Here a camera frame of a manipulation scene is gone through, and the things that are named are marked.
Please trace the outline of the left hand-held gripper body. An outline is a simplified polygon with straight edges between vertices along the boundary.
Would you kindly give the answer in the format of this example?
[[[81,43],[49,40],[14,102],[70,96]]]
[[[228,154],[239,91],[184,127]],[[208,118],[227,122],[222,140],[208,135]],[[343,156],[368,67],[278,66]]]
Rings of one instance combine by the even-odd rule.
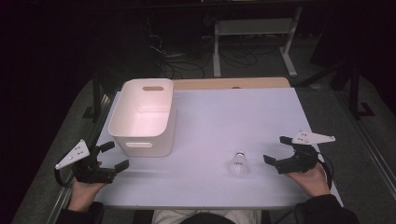
[[[88,147],[81,139],[55,164],[54,173],[59,185],[63,185],[60,171],[71,166],[72,174],[78,182],[106,183],[113,182],[116,171],[114,168],[101,168],[97,156],[102,153],[99,146]]]

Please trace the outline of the person's left hand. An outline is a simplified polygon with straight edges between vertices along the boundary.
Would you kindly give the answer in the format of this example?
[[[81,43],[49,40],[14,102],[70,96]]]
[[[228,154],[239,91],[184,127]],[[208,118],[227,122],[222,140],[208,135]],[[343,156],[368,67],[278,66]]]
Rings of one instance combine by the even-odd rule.
[[[83,183],[74,179],[67,209],[74,212],[88,212],[96,194],[105,185],[105,183]]]

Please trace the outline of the black metal stand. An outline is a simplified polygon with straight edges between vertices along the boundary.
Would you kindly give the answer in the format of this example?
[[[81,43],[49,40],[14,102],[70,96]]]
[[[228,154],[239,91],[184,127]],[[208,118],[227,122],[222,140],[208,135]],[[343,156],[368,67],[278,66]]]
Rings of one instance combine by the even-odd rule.
[[[99,81],[97,73],[92,77],[92,104],[88,106],[83,114],[84,119],[99,120],[106,107],[106,94]]]
[[[341,60],[312,77],[297,84],[293,84],[293,87],[308,87],[330,74],[334,74],[330,84],[333,90],[340,91],[346,84],[349,84],[348,109],[356,120],[360,120],[361,117],[372,117],[375,114],[367,103],[359,101],[360,71],[353,60]]]

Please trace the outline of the person's right hand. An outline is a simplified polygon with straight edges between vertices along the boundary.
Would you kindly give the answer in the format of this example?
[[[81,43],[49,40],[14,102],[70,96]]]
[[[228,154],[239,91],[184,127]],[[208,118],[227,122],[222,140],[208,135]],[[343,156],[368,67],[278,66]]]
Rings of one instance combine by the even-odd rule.
[[[319,163],[305,173],[289,173],[287,177],[295,181],[309,197],[331,193],[325,172]]]

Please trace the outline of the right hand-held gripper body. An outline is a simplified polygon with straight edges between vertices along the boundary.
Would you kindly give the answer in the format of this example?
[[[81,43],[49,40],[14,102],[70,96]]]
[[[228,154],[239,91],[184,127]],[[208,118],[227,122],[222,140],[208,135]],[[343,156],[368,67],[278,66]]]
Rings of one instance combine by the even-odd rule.
[[[319,152],[314,148],[314,145],[334,142],[334,136],[299,131],[291,139],[294,154],[288,159],[276,161],[275,168],[281,175],[295,172],[305,173],[314,168],[317,163],[323,166],[327,174],[331,173],[327,164],[318,158]]]

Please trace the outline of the person's lap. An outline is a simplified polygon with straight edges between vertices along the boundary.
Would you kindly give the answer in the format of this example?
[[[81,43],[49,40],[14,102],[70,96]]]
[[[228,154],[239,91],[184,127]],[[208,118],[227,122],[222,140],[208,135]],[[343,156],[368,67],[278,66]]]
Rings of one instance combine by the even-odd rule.
[[[261,224],[259,210],[155,210],[151,224]]]

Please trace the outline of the white feather shuttlecock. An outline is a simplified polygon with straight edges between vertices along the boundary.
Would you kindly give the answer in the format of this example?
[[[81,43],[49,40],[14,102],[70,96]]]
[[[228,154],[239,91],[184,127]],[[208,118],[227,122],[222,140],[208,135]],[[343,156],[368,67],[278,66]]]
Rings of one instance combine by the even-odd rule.
[[[248,162],[244,152],[237,152],[229,164],[231,175],[244,176],[249,174]]]

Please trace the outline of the white metal desk frame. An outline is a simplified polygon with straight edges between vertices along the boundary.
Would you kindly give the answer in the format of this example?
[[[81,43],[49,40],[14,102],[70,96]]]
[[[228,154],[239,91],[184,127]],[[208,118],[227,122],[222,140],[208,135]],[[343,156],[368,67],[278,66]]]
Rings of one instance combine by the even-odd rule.
[[[257,19],[257,20],[231,20],[218,21],[214,27],[214,77],[221,77],[219,58],[219,38],[226,35],[286,35],[286,42],[279,48],[283,62],[291,77],[297,76],[297,71],[289,56],[292,40],[294,38],[303,8],[297,7],[291,18],[285,19]]]

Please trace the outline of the white board mat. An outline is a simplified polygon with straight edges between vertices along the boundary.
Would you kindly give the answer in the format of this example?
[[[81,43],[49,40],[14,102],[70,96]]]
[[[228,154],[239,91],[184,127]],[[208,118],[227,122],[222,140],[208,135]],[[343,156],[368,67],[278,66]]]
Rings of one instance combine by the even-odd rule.
[[[162,158],[132,158],[96,199],[131,209],[280,209],[306,200],[290,178],[263,160],[292,156],[280,136],[310,125],[292,88],[176,91],[173,148]],[[244,152],[249,174],[231,175]]]

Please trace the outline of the white plastic storage bin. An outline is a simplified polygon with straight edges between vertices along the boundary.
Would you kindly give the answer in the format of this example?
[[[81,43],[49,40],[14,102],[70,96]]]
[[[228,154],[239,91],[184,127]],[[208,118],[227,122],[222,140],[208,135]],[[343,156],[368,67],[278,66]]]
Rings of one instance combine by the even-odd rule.
[[[159,158],[172,149],[177,119],[174,83],[167,78],[123,84],[108,126],[127,156]]]

